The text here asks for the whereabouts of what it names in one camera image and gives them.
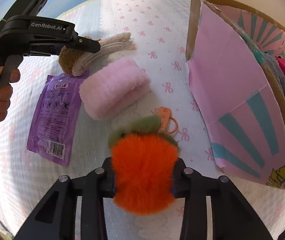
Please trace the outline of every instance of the cartoon print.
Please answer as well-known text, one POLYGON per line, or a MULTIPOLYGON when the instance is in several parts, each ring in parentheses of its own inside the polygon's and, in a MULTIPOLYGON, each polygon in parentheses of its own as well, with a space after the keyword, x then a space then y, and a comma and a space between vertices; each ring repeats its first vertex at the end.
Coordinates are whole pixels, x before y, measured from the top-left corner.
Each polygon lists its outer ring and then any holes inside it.
POLYGON ((285 165, 278 170, 272 169, 269 181, 266 185, 277 188, 285 188, 285 165))

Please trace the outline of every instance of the bed sheet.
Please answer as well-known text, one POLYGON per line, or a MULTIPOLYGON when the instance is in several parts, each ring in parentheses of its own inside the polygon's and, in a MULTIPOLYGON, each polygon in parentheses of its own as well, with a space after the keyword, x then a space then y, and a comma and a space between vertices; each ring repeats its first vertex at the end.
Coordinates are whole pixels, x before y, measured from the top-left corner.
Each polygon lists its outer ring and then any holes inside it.
MULTIPOLYGON (((204 176, 216 178, 222 174, 215 165, 206 126, 188 89, 185 45, 189 9, 190 0, 90 0, 58 17, 75 23, 79 35, 94 39, 131 32, 132 50, 99 59, 91 73, 126 55, 152 81, 146 96, 110 120, 92 120, 81 106, 68 167, 26 149, 32 116, 46 77, 62 70, 54 56, 24 59, 20 65, 21 80, 13 85, 8 116, 0 123, 0 220, 13 234, 60 175, 84 176, 102 164, 110 155, 107 134, 113 128, 152 114, 160 106, 171 108, 178 121, 175 139, 186 165, 204 176)), ((277 239, 285 228, 285 191, 231 179, 277 239)), ((110 199, 104 200, 104 204, 110 240, 179 239, 183 199, 153 216, 127 214, 110 199)), ((80 239, 79 219, 78 212, 76 239, 80 239)))

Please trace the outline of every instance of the pink fluffy fabric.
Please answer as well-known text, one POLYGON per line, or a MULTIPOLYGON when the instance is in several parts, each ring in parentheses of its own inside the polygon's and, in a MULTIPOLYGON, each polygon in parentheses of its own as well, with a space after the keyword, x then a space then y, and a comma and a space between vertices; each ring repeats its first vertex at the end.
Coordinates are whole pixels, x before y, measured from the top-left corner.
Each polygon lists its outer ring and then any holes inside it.
POLYGON ((81 100, 92 119, 108 119, 149 91, 150 79, 130 58, 122 57, 92 76, 79 87, 81 100))

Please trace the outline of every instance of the screw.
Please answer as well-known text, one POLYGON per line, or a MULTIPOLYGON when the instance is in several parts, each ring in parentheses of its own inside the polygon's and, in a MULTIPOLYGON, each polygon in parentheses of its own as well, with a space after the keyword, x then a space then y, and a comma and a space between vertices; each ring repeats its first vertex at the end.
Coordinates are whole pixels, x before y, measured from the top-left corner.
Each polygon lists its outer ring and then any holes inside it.
POLYGON ((95 173, 98 174, 98 175, 99 175, 99 174, 102 174, 102 173, 104 173, 104 172, 105 172, 105 169, 104 169, 104 168, 96 168, 96 169, 95 169, 95 173))
POLYGON ((185 168, 183 170, 183 172, 186 173, 186 174, 192 174, 194 172, 194 170, 192 168, 185 168))
POLYGON ((68 176, 67 175, 62 175, 59 177, 59 181, 60 182, 66 182, 68 180, 68 176))
POLYGON ((229 181, 229 178, 227 176, 220 176, 219 177, 220 181, 223 182, 223 183, 226 183, 229 181))

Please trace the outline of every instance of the teal stripe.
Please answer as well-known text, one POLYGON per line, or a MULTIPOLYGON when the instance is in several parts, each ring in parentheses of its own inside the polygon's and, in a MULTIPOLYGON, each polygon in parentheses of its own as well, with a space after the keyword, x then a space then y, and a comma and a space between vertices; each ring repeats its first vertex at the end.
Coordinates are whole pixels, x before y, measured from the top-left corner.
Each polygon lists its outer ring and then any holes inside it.
POLYGON ((284 53, 284 51, 283 51, 282 53, 280 53, 280 56, 281 56, 282 58, 285 58, 285 53, 284 53))
POLYGON ((265 166, 264 160, 236 119, 228 113, 219 118, 218 121, 239 141, 254 161, 263 168, 265 166))
POLYGON ((277 29, 277 26, 273 25, 261 43, 264 43, 276 29, 277 29))
POLYGON ((264 51, 264 52, 269 53, 270 55, 273 55, 273 53, 275 52, 275 50, 274 50, 274 49, 271 49, 271 50, 266 50, 266 51, 264 51))
POLYGON ((257 23, 257 15, 251 15, 251 29, 250 29, 250 38, 253 40, 253 36, 255 34, 255 28, 257 23))
POLYGON ((238 25, 243 29, 244 29, 244 17, 242 16, 242 11, 240 12, 240 16, 239 16, 239 19, 238 19, 238 25))
POLYGON ((261 36, 263 35, 263 33, 264 33, 264 31, 265 31, 267 25, 268 25, 268 21, 266 21, 266 20, 264 19, 264 20, 262 21, 262 24, 261 24, 261 26, 260 26, 260 30, 259 30, 259 32, 258 32, 258 36, 257 36, 257 39, 256 39, 257 42, 260 41, 261 36))
POLYGON ((278 141, 267 106, 260 93, 247 100, 247 104, 255 115, 262 132, 265 135, 272 155, 279 153, 278 141))
POLYGON ((271 43, 274 43, 275 41, 279 41, 279 40, 281 39, 281 37, 282 37, 282 33, 279 33, 276 37, 274 37, 274 38, 271 39, 267 44, 265 44, 265 45, 263 46, 263 48, 266 47, 266 46, 268 46, 268 45, 270 45, 271 43))
POLYGON ((246 163, 239 160, 239 158, 235 155, 233 155, 230 151, 228 151, 225 147, 218 143, 211 143, 213 156, 215 158, 224 159, 237 168, 241 169, 242 171, 246 172, 247 174, 250 174, 254 176, 257 179, 260 179, 259 173, 254 171, 252 168, 250 168, 246 163))

